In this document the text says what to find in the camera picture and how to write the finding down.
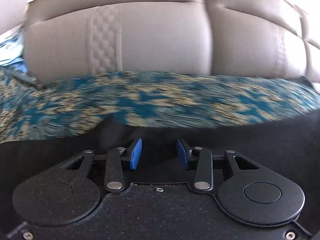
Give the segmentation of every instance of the silver pin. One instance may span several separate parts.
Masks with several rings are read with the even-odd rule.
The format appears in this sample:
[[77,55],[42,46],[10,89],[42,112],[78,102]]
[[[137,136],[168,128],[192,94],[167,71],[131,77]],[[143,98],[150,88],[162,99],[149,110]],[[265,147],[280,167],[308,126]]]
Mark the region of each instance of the silver pin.
[[156,191],[156,192],[163,192],[163,191],[164,191],[164,188],[163,188],[163,187],[156,187],[156,188],[155,188],[155,191]]
[[24,232],[23,234],[22,234],[22,236],[23,236],[23,238],[25,239],[25,240],[32,240],[33,239],[33,234],[32,233],[30,233],[30,232]]
[[201,190],[205,190],[208,189],[210,187],[210,184],[208,182],[205,181],[198,181],[194,184],[195,188],[197,189],[201,189]]
[[122,186],[123,186],[122,183],[119,181],[112,181],[107,184],[107,188],[113,189],[113,190],[121,189]]
[[287,240],[294,240],[296,238],[295,232],[288,232],[285,234],[285,239]]

